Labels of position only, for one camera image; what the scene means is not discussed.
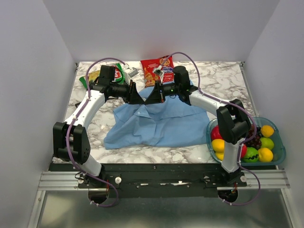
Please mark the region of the light blue shirt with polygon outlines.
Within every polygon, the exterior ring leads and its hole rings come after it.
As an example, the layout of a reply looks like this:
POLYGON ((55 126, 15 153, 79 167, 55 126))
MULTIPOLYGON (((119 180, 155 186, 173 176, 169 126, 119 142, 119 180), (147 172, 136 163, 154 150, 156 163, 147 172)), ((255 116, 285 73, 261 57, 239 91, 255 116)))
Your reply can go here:
POLYGON ((206 143, 207 112, 169 96, 162 104, 123 104, 113 111, 115 125, 104 138, 107 150, 140 144, 186 147, 206 143))

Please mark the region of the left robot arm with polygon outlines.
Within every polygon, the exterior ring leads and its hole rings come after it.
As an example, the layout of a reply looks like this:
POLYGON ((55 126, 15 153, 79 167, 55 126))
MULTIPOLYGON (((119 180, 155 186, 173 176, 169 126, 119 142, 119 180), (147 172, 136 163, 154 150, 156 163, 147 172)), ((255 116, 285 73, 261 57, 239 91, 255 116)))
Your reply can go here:
POLYGON ((72 162, 78 170, 90 174, 89 182, 96 188, 104 185, 105 175, 101 163, 90 154, 87 129, 93 117, 110 97, 120 97, 130 105, 144 103, 137 92, 136 83, 131 79, 137 75, 137 69, 124 65, 121 71, 124 82, 121 84, 115 81, 117 69, 116 65, 102 65, 99 76, 87 83, 85 97, 73 114, 64 122, 57 122, 53 126, 54 156, 72 162))

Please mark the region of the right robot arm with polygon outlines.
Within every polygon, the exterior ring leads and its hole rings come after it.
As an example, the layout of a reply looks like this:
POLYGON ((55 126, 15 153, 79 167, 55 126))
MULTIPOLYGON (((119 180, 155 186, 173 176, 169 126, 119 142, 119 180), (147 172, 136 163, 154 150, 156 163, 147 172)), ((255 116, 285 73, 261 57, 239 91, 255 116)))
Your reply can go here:
POLYGON ((221 100, 208 94, 203 94, 198 87, 190 82, 189 73, 184 66, 173 68, 174 82, 155 86, 144 102, 145 105, 165 102, 165 97, 176 95, 179 99, 192 106, 206 110, 217 117, 218 129, 225 141, 224 159, 221 162, 222 172, 218 180, 224 186, 229 186, 241 176, 240 154, 244 140, 251 129, 251 122, 238 99, 221 100))

